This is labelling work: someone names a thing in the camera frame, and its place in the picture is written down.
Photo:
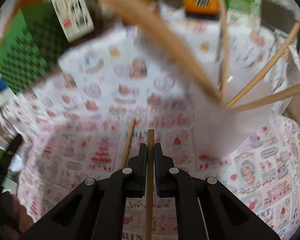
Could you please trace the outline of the person's left hand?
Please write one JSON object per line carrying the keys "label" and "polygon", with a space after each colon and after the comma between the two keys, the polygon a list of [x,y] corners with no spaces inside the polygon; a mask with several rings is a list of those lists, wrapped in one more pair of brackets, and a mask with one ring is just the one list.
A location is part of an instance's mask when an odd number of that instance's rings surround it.
{"label": "person's left hand", "polygon": [[1,197],[1,204],[8,216],[18,224],[18,230],[11,226],[4,224],[3,230],[11,239],[19,239],[22,233],[29,230],[34,222],[32,217],[27,213],[25,206],[21,205],[16,195],[10,194],[8,191],[4,192]]}

